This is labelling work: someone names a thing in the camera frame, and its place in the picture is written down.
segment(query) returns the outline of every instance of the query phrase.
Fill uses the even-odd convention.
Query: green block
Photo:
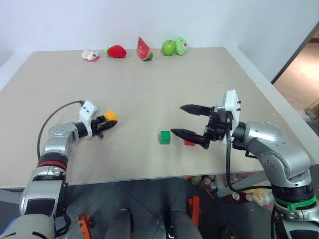
[[[160,144],[169,144],[169,143],[170,143],[170,131],[161,131]]]

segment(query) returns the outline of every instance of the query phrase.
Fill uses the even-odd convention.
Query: floor
[[[274,83],[296,111],[319,98],[319,44],[308,43]]]
[[[317,197],[319,193],[319,165],[312,166],[311,174]],[[67,212],[71,227],[61,239],[80,239],[77,216],[91,215],[93,239],[103,239],[108,226],[120,208],[133,214],[133,239],[165,239],[164,218],[171,209],[187,212],[187,199],[200,197],[199,230],[204,239],[217,239],[219,230],[227,225],[238,238],[269,239],[271,212],[254,204],[225,203],[212,199],[206,191],[180,178],[101,183],[69,187]],[[0,202],[0,232],[19,216],[18,206]],[[57,228],[62,226],[57,219]]]

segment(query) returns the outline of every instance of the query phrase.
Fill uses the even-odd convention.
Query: robotic arm
[[[98,135],[117,123],[116,115],[107,112],[93,119],[97,107],[85,101],[78,123],[65,123],[49,130],[49,139],[41,153],[37,168],[24,189],[19,210],[21,216],[11,222],[0,239],[53,239],[64,234],[67,226],[55,228],[55,217],[65,216],[66,224],[66,169],[72,145],[80,138]]]
[[[272,185],[275,198],[275,219],[278,238],[297,239],[319,237],[319,202],[311,184],[311,161],[306,152],[287,140],[284,132],[268,122],[239,121],[241,102],[236,91],[227,92],[216,107],[197,105],[182,106],[193,115],[209,117],[204,134],[198,135],[186,129],[171,129],[184,140],[200,144],[207,149],[210,141],[226,141],[230,135],[233,148],[245,150],[247,157],[259,160]],[[230,146],[227,157],[230,160]]]

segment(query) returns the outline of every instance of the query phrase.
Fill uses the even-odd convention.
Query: table
[[[90,100],[99,108],[97,116],[112,110],[118,124],[102,140],[83,139],[73,147],[67,171],[70,184],[224,173],[224,145],[211,142],[208,150],[184,146],[173,134],[170,145],[160,145],[159,133],[185,128],[202,134],[208,117],[187,114],[179,107],[213,106],[219,95],[232,89],[242,101],[241,121],[273,122],[302,146],[225,48],[194,48],[171,57],[153,52],[151,61],[141,61],[135,50],[129,50],[124,59],[102,56],[95,63],[81,60],[81,51],[33,52],[0,92],[0,187],[27,184],[37,164],[36,141],[43,122],[73,100]],[[48,127],[76,122],[78,110],[68,107]],[[262,170],[243,151],[233,150],[231,158],[233,172]]]

